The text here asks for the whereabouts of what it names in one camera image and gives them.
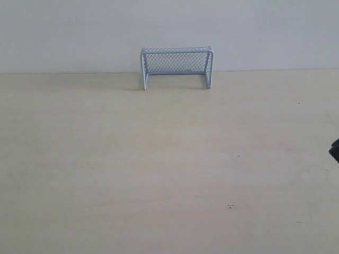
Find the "light blue mesh goal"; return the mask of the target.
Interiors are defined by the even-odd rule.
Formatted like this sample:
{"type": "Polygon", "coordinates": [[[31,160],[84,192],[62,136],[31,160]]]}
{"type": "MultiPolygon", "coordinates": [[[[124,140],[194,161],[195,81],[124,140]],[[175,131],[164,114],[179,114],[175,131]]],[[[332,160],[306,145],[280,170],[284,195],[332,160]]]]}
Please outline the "light blue mesh goal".
{"type": "Polygon", "coordinates": [[[151,75],[204,75],[212,87],[214,63],[212,47],[142,48],[140,66],[144,89],[151,75]]]}

